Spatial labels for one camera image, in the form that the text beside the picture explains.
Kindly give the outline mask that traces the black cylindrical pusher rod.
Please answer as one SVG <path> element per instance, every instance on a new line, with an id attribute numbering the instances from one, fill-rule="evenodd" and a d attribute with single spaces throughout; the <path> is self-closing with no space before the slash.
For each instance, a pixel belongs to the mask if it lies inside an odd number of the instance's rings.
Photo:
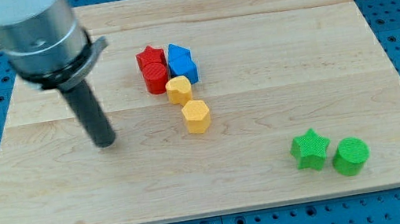
<path id="1" fill-rule="evenodd" d="M 115 131 L 85 80 L 81 80 L 69 90 L 62 90 L 61 96 L 66 100 L 94 145 L 98 148 L 107 148 L 112 145 L 116 140 Z"/>

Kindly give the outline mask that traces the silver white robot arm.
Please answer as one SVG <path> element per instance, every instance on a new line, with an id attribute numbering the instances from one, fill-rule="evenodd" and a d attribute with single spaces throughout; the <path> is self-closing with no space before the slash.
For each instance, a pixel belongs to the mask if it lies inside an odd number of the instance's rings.
<path id="1" fill-rule="evenodd" d="M 116 134 L 86 76 L 107 45 L 91 40 L 68 0 L 0 0 L 0 52 L 24 81 L 58 90 L 99 148 Z"/>

